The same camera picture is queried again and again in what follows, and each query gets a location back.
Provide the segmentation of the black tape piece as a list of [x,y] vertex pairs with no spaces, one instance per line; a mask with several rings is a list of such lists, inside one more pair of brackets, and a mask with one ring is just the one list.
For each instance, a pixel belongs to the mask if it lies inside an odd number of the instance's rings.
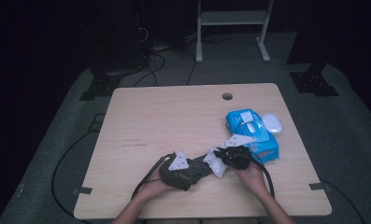
[[90,195],[92,193],[92,191],[93,191],[92,188],[79,187],[79,188],[74,188],[73,191],[72,191],[72,194],[74,194],[74,195],[80,195],[80,194]]
[[332,188],[330,187],[329,184],[326,183],[312,183],[309,185],[311,190],[324,190],[324,191],[331,191]]

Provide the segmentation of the person's right hand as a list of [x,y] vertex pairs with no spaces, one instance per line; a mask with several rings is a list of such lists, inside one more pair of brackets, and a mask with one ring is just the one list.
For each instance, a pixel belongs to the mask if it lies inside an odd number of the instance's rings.
[[269,193],[264,182],[263,171],[254,163],[251,163],[246,170],[233,169],[233,172],[240,178],[244,186],[256,196]]

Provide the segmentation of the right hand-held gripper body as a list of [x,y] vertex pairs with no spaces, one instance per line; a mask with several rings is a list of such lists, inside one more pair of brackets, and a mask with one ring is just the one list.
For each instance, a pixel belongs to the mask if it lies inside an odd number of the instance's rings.
[[223,163],[237,170],[246,170],[252,161],[251,152],[247,144],[255,141],[256,138],[252,136],[233,134],[229,140],[225,142],[227,148],[224,148],[224,154],[227,159],[222,160]]

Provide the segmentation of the black stand base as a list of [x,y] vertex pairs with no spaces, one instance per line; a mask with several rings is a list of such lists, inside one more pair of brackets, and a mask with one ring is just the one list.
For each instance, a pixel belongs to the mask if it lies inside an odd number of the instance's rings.
[[121,77],[100,75],[93,76],[89,88],[80,96],[80,101],[91,101],[95,97],[108,97],[119,88],[121,84]]
[[291,72],[290,77],[300,93],[314,93],[316,96],[338,96],[335,88],[322,75],[326,62],[314,62],[305,72]]

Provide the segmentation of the white metal stand frame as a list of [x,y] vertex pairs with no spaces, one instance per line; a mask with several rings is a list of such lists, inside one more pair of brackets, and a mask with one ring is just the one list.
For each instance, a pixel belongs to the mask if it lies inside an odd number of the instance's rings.
[[264,44],[266,31],[272,14],[275,0],[268,0],[265,10],[244,10],[244,11],[203,11],[202,0],[197,5],[196,45],[195,60],[198,63],[203,61],[202,28],[205,26],[225,25],[261,25],[260,35],[256,37],[256,43],[265,63],[271,61]]

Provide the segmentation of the person's left hand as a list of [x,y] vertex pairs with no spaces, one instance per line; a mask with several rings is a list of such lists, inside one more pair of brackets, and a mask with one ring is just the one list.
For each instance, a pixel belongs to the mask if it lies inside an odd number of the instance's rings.
[[166,185],[159,173],[153,173],[138,194],[145,200],[150,200],[170,190],[174,190],[174,188]]

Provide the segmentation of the blue wet wipes pack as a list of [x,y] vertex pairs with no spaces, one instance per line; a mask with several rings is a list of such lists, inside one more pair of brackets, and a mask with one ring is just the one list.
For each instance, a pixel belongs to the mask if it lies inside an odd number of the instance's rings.
[[247,144],[261,162],[279,158],[278,141],[263,124],[263,117],[252,109],[231,111],[226,116],[227,128],[232,134],[252,136],[256,141]]

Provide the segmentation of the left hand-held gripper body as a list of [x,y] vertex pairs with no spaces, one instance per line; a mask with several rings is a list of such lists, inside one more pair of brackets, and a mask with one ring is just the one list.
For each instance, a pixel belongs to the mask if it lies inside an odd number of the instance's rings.
[[172,188],[187,191],[196,183],[193,176],[193,161],[183,151],[173,153],[159,168],[163,182]]

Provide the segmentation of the white oval plastic lid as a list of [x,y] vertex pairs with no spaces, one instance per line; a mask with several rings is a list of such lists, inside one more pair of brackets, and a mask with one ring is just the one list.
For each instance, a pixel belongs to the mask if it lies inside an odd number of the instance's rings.
[[263,124],[270,133],[280,133],[282,131],[281,122],[274,114],[263,115]]

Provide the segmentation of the white wet wipe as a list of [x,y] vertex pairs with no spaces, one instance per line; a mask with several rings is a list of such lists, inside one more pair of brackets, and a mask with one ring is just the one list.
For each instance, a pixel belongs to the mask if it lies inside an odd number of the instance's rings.
[[215,155],[220,148],[227,148],[227,145],[225,143],[221,143],[216,147],[210,148],[207,155],[203,158],[203,162],[208,165],[217,178],[223,178],[224,172],[227,168],[222,159]]

